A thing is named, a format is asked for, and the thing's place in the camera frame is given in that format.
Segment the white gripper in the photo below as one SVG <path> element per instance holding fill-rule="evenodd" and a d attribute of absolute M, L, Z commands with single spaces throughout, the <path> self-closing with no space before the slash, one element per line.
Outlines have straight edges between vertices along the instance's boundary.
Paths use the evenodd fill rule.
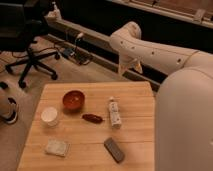
<path fill-rule="evenodd" d="M 130 57 L 126 54 L 119 54 L 118 74 L 123 75 L 130 67 L 133 67 L 140 74 L 143 73 L 142 65 L 137 58 Z"/>

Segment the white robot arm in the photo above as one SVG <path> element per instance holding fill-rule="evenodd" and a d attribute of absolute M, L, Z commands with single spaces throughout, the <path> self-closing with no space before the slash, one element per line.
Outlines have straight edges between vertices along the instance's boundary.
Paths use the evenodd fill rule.
<path fill-rule="evenodd" d="M 148 65 L 167 78 L 155 103 L 155 171 L 213 171 L 213 54 L 141 39 L 128 22 L 110 35 L 119 74 Z"/>

